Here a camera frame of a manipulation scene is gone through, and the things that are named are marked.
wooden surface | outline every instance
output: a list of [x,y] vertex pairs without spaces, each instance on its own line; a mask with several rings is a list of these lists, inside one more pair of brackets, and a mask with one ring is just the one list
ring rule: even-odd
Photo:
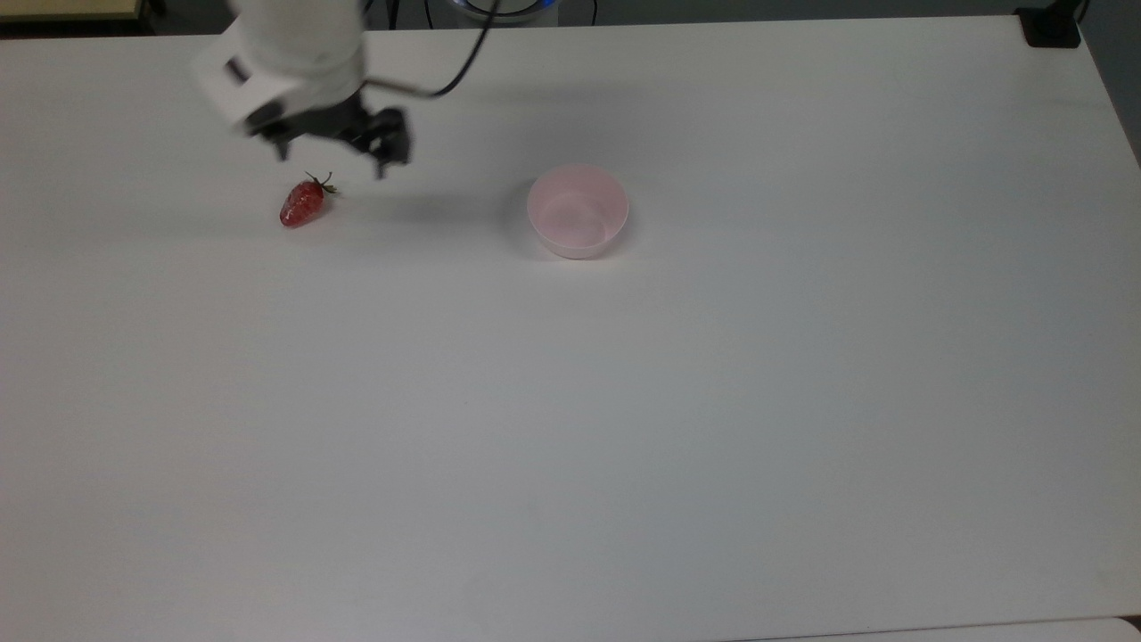
[[0,0],[0,22],[131,19],[143,0]]
[[[370,34],[445,82],[471,32]],[[1141,611],[1141,172],[1012,17],[515,30],[413,162],[207,38],[0,42],[0,639],[697,642]],[[593,162],[621,243],[521,203]],[[304,171],[330,213],[286,230]]]

white table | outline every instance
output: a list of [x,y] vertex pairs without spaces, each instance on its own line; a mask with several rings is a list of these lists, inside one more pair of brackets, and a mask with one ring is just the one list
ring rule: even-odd
[[[472,38],[369,46],[434,84]],[[1141,612],[1141,172],[1086,49],[494,33],[378,182],[225,132],[207,42],[0,42],[5,642]],[[601,260],[521,214],[569,161],[631,194]],[[345,195],[286,230],[305,170]]]

strawberry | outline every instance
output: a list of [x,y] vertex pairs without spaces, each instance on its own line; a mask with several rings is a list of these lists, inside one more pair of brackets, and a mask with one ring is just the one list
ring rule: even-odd
[[325,192],[330,194],[337,193],[337,187],[329,185],[329,179],[333,177],[333,172],[329,172],[329,177],[324,180],[317,180],[317,177],[308,171],[305,174],[313,180],[298,182],[290,190],[289,197],[285,198],[285,204],[282,205],[282,225],[286,227],[298,227],[317,218],[317,214],[321,213],[321,205],[325,203]]

plastic bowl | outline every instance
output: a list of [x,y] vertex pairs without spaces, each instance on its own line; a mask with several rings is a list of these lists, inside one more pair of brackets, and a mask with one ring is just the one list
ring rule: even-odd
[[527,195],[527,217],[547,249],[564,258],[597,255],[630,213],[622,184],[592,164],[564,164],[539,177]]

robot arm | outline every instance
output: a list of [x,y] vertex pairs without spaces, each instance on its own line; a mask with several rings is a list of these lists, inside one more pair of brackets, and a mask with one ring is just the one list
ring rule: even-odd
[[355,0],[230,0],[237,18],[193,64],[228,124],[260,136],[284,160],[304,133],[341,140],[373,156],[378,177],[405,164],[412,140],[404,112],[371,113],[364,23]]

